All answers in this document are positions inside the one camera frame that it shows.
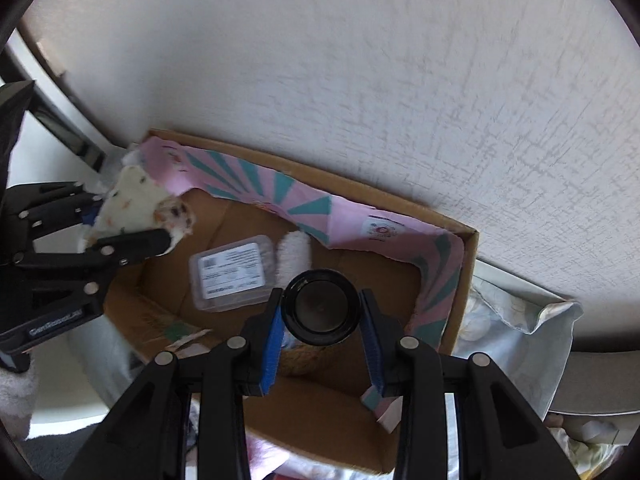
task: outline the textured wallpaper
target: textured wallpaper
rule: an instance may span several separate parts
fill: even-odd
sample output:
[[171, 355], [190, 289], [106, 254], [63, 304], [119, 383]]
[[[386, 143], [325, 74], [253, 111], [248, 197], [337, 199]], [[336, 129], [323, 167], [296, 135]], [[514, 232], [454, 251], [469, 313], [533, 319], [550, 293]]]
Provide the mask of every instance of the textured wallpaper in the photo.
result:
[[426, 203], [580, 299], [583, 345], [640, 335], [640, 49], [608, 0], [36, 0], [26, 27], [114, 140], [177, 128]]

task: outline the white fuzzy object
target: white fuzzy object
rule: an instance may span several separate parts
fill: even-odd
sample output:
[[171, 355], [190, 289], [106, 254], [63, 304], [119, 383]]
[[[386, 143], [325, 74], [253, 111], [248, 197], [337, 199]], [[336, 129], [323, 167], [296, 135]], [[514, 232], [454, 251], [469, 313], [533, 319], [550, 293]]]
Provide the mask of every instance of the white fuzzy object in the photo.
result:
[[36, 405], [38, 373], [33, 356], [29, 370], [14, 374], [0, 368], [0, 419], [9, 436], [24, 440]]
[[302, 231], [284, 235], [278, 243], [276, 260], [276, 286], [287, 288], [293, 278], [311, 268], [309, 235]]

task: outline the blue gripper pad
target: blue gripper pad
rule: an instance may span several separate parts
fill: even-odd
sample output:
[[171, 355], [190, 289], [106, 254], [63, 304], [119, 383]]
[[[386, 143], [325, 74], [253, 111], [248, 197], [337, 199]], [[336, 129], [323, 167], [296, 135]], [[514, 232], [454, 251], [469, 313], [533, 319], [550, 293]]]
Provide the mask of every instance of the blue gripper pad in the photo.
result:
[[364, 356], [369, 369], [369, 378], [371, 384], [375, 387], [380, 395], [383, 395], [385, 389], [382, 348], [378, 340], [378, 334], [373, 326], [369, 309], [365, 308], [360, 319], [360, 334], [362, 336], [362, 344], [364, 346]]
[[280, 314], [280, 307], [278, 306], [273, 316], [273, 321], [271, 322], [271, 331], [262, 349], [262, 379], [260, 380], [260, 389], [263, 395], [269, 393], [269, 389], [276, 381], [276, 372], [278, 371], [278, 361], [280, 360], [283, 337], [284, 322]]

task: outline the pink and teal paper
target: pink and teal paper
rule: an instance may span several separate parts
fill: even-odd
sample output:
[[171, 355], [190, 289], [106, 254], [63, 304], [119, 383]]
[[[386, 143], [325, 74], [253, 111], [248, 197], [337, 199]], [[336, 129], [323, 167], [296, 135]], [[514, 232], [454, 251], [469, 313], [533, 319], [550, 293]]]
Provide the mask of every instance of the pink and teal paper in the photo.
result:
[[[414, 264], [422, 282], [405, 332], [435, 348], [440, 345], [464, 255], [462, 240], [455, 234], [409, 216], [351, 202], [224, 153], [159, 137], [146, 140], [140, 153], [146, 172], [176, 196], [197, 187], [217, 198], [267, 209], [325, 247], [372, 251]], [[373, 388], [362, 400], [377, 415], [389, 404]]]

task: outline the plastic container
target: plastic container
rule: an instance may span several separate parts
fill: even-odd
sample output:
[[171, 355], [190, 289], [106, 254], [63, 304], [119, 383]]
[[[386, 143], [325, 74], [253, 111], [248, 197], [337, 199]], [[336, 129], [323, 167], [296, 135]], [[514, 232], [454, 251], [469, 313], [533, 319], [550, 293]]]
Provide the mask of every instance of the plastic container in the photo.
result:
[[275, 286], [273, 243], [258, 235], [194, 254], [189, 274], [198, 310], [222, 312], [263, 303]]

